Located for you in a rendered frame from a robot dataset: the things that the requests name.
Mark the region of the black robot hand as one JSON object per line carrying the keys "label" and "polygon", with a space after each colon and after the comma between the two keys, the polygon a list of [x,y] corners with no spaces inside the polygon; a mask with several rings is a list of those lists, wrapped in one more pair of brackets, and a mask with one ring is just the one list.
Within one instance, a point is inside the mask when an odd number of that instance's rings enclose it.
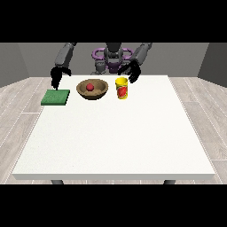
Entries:
{"label": "black robot hand", "polygon": [[51,86],[55,90],[57,90],[59,87],[59,83],[62,79],[62,74],[67,74],[71,76],[72,72],[69,68],[66,68],[66,67],[54,67],[51,70]]}
{"label": "black robot hand", "polygon": [[128,64],[122,66],[117,74],[127,74],[129,76],[129,82],[134,83],[141,75],[140,65],[135,60],[132,60]]}

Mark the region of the yellow cup with melon print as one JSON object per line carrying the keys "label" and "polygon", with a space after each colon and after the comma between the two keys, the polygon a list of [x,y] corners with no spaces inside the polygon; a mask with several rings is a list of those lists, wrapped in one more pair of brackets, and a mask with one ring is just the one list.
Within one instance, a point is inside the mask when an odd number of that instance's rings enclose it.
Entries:
{"label": "yellow cup with melon print", "polygon": [[125,77],[117,78],[115,86],[118,99],[126,99],[128,97],[128,79]]}

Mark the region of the green square pad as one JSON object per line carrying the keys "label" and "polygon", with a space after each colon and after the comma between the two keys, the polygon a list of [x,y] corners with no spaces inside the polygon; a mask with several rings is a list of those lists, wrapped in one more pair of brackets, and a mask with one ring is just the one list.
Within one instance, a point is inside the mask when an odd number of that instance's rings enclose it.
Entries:
{"label": "green square pad", "polygon": [[42,106],[64,106],[70,90],[47,90],[41,101]]}

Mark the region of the brown wooden bowl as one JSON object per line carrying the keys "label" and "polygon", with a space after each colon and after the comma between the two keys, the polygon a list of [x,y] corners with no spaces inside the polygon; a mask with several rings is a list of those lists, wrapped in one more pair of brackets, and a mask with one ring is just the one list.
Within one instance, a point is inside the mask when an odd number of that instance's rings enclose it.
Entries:
{"label": "brown wooden bowl", "polygon": [[87,79],[76,86],[77,92],[85,99],[97,100],[108,91],[108,83],[101,79]]}

